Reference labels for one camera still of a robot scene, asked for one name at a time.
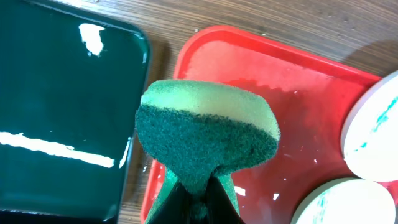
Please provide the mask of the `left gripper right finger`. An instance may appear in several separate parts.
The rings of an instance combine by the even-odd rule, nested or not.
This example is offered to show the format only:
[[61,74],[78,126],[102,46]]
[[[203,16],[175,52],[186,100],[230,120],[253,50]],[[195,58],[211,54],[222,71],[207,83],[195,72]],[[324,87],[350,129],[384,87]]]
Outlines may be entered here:
[[206,206],[209,224],[244,224],[216,177],[211,177],[208,181]]

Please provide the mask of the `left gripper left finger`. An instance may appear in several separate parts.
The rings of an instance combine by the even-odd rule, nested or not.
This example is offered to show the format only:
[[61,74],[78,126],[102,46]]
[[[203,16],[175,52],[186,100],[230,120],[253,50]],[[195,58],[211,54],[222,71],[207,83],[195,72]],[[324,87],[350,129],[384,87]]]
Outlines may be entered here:
[[190,224],[192,195],[177,182],[149,224]]

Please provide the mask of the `green scrubbing sponge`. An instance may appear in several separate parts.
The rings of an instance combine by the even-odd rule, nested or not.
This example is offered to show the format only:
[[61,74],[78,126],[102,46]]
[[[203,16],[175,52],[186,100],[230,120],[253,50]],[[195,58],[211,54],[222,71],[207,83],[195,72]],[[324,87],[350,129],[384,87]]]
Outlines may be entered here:
[[143,149],[166,168],[148,221],[176,184],[190,195],[190,218],[207,220],[205,191],[212,177],[236,207],[232,173],[272,159],[280,141],[278,122],[263,97],[193,80],[152,83],[141,98],[135,125]]

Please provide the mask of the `light blue plate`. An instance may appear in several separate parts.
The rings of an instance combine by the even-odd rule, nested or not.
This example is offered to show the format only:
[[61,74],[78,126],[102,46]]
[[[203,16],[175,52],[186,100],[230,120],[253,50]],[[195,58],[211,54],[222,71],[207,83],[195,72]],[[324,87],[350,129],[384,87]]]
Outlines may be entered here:
[[356,178],[329,181],[308,194],[291,224],[394,224],[396,205],[377,182]]

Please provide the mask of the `white plate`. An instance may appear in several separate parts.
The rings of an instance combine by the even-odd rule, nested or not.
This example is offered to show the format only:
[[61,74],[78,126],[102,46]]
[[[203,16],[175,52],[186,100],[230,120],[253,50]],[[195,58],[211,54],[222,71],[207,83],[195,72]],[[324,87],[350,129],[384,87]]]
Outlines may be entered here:
[[352,107],[340,144],[353,174],[375,182],[397,180],[397,72],[374,84]]

